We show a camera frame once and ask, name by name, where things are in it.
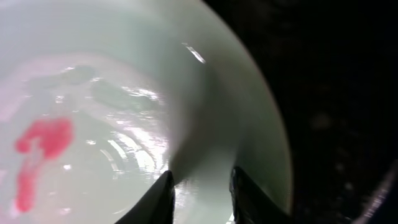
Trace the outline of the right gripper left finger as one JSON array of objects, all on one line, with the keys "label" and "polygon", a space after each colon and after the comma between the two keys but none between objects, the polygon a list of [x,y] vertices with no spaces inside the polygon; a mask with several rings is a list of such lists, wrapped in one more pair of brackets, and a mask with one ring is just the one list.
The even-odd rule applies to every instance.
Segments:
[{"label": "right gripper left finger", "polygon": [[172,224],[174,210],[174,178],[167,170],[116,224]]}]

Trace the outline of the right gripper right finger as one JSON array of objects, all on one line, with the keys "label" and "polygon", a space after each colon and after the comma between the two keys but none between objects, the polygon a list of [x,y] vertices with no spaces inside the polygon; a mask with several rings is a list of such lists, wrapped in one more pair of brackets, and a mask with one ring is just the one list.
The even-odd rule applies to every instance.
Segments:
[{"label": "right gripper right finger", "polygon": [[235,224],[288,224],[289,216],[242,170],[234,167],[229,191]]}]

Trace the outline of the light green plate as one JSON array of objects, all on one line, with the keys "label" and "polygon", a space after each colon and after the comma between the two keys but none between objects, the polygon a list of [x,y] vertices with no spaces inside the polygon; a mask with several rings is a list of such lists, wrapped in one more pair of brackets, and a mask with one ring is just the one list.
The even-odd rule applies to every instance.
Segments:
[{"label": "light green plate", "polygon": [[291,213],[272,93],[203,2],[1,2],[2,223],[116,223],[167,170],[174,223],[234,223],[234,167]]}]

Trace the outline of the round black tray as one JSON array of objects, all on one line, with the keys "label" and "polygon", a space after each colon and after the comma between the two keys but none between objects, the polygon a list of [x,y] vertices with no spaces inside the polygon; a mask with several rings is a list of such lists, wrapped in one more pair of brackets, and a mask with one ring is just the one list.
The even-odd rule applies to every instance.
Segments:
[{"label": "round black tray", "polygon": [[397,222],[397,1],[209,0],[272,88],[295,223]]}]

